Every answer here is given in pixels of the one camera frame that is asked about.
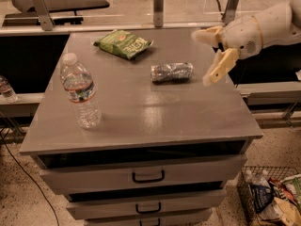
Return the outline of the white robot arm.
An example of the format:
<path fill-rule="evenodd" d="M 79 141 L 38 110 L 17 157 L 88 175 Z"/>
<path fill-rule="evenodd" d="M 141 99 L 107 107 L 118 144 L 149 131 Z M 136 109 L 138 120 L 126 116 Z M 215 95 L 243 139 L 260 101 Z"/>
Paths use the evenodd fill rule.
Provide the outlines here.
<path fill-rule="evenodd" d="M 203 85 L 209 87 L 230 72 L 239 59 L 256 56 L 273 45 L 300 43 L 301 0 L 277 4 L 226 26 L 197 30 L 191 37 L 217 49 L 212 65 L 202 77 Z"/>

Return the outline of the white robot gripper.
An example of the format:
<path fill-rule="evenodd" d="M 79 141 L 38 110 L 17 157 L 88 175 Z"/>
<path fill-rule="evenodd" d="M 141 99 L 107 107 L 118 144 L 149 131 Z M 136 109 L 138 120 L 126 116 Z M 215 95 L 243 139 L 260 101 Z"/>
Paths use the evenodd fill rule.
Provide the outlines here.
<path fill-rule="evenodd" d="M 261 31 L 254 16 L 245 16 L 230 22 L 225 27 L 221 25 L 194 31 L 191 35 L 194 41 L 219 46 L 213 64 L 202 78 L 205 87 L 218 82 L 236 65 L 236 61 L 257 55 L 262 49 Z"/>

